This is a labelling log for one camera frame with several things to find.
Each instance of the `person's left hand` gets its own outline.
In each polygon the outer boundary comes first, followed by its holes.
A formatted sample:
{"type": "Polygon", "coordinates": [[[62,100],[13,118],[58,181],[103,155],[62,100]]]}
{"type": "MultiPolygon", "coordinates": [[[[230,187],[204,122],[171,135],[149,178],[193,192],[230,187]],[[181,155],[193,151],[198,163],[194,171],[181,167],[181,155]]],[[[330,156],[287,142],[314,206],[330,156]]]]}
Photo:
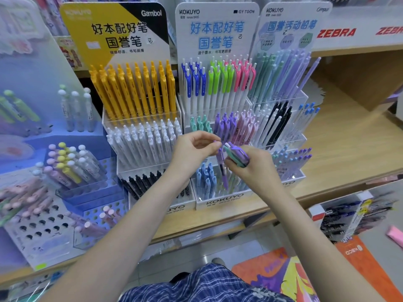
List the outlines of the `person's left hand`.
{"type": "Polygon", "coordinates": [[[203,160],[215,155],[220,147],[220,138],[215,134],[201,130],[183,134],[177,139],[169,168],[189,179],[203,160]]]}

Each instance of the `forearm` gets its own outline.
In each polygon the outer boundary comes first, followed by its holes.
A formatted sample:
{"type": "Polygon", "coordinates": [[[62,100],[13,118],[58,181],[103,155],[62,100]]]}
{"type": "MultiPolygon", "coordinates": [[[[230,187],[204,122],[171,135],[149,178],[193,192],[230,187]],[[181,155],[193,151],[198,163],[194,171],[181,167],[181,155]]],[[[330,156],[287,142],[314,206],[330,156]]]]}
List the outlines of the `forearm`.
{"type": "Polygon", "coordinates": [[[332,245],[304,209],[281,189],[263,200],[283,225],[320,301],[378,302],[384,299],[332,245]]]}
{"type": "Polygon", "coordinates": [[[117,301],[185,181],[186,178],[179,178],[168,168],[125,217],[68,270],[42,301],[117,301]]]}

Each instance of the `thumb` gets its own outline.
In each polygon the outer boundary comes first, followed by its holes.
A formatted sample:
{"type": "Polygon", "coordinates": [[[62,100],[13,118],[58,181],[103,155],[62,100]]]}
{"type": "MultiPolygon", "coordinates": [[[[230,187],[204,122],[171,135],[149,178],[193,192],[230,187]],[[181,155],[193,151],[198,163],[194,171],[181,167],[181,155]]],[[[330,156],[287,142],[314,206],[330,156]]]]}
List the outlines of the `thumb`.
{"type": "Polygon", "coordinates": [[[202,149],[199,149],[204,155],[203,159],[207,158],[208,156],[215,155],[216,152],[220,149],[221,145],[222,145],[222,143],[220,141],[217,141],[217,142],[210,143],[209,145],[207,145],[206,147],[204,147],[202,149]]]}
{"type": "Polygon", "coordinates": [[[235,175],[237,175],[242,179],[242,175],[244,174],[245,171],[242,167],[236,165],[236,163],[232,161],[229,157],[225,158],[224,163],[226,166],[228,166],[230,171],[232,171],[233,173],[235,173],[235,175]]]}

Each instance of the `wooden table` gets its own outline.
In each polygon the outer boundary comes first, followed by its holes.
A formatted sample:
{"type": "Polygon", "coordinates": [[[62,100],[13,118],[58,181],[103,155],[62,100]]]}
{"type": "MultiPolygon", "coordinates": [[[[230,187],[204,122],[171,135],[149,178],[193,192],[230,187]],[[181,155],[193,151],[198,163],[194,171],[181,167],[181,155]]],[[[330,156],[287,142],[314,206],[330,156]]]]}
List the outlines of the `wooden table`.
{"type": "MultiPolygon", "coordinates": [[[[321,111],[305,132],[313,157],[303,172],[306,179],[292,190],[299,201],[326,196],[374,178],[403,172],[403,131],[381,110],[369,112],[318,74],[314,80],[325,90],[321,111]]],[[[269,208],[256,195],[205,210],[183,211],[165,217],[152,243],[221,225],[237,219],[252,222],[275,220],[269,208]]],[[[43,274],[69,266],[77,258],[60,263],[43,274]]],[[[13,284],[32,276],[26,267],[0,275],[0,284],[13,284]]]]}

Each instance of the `white display sign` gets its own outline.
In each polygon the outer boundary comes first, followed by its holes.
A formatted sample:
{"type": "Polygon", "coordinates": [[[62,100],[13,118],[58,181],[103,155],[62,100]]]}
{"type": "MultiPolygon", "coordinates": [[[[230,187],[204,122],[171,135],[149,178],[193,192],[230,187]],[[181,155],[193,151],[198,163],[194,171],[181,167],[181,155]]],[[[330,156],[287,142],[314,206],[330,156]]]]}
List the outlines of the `white display sign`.
{"type": "Polygon", "coordinates": [[[334,8],[313,46],[314,51],[403,44],[403,6],[334,8]]]}
{"type": "Polygon", "coordinates": [[[253,2],[181,3],[175,11],[178,60],[246,55],[259,16],[253,2]]]}
{"type": "Polygon", "coordinates": [[[332,10],[330,2],[270,2],[262,10],[251,55],[311,50],[332,10]]]}

